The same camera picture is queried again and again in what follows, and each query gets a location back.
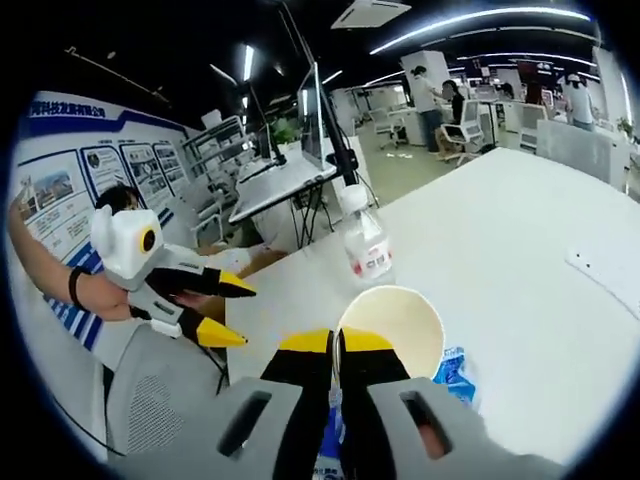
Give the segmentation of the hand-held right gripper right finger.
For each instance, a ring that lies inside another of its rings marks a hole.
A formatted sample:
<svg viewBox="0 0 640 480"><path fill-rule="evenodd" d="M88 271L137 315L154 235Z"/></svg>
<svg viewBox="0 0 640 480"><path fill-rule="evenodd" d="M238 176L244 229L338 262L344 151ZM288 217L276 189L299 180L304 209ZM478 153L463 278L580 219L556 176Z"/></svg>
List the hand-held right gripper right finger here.
<svg viewBox="0 0 640 480"><path fill-rule="evenodd" d="M352 479L559 479L564 468L514 454L444 385L412 378L391 343L353 327L338 336L343 464Z"/></svg>

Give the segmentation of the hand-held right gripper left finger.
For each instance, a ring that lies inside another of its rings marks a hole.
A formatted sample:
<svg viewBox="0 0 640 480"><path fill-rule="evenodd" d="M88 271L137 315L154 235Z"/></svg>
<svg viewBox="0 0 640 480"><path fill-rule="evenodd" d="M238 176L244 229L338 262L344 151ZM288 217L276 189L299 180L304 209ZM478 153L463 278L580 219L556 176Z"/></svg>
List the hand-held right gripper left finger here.
<svg viewBox="0 0 640 480"><path fill-rule="evenodd" d="M286 342L259 377L218 389L211 358L140 328L107 402L122 479L310 479L329 417L325 337Z"/></svg>

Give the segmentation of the person's left hand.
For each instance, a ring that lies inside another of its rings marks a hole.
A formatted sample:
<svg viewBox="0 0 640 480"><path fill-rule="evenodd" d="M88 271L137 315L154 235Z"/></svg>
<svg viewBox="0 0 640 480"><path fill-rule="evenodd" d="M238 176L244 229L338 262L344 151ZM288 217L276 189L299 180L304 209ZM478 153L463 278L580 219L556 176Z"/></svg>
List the person's left hand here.
<svg viewBox="0 0 640 480"><path fill-rule="evenodd" d="M135 318L129 305L128 292L113 284L103 274L81 274L76 283L76 296L86 310L104 321Z"/></svg>

